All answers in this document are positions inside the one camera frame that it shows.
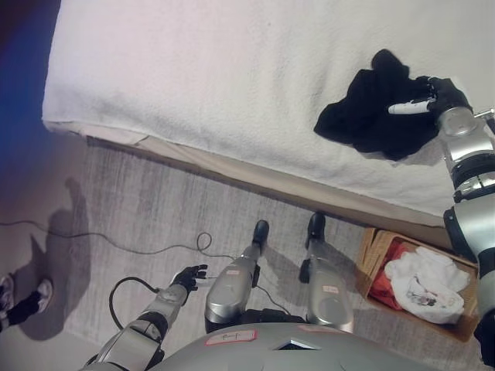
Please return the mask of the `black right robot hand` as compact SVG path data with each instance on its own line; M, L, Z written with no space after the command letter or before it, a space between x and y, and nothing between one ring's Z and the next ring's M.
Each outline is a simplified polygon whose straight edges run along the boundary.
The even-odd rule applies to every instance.
M423 95L405 103L391 105L391 115L416 115L433 113L437 117L453 108L466 108L473 113L466 95L449 78L419 77Z

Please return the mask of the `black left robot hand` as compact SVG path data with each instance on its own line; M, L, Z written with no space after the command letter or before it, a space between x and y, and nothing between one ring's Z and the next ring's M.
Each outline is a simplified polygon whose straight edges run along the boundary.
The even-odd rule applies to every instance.
M178 284L185 288L188 293L197 291L197 281L207 278L207 269L207 264L186 267L172 279L172 285Z

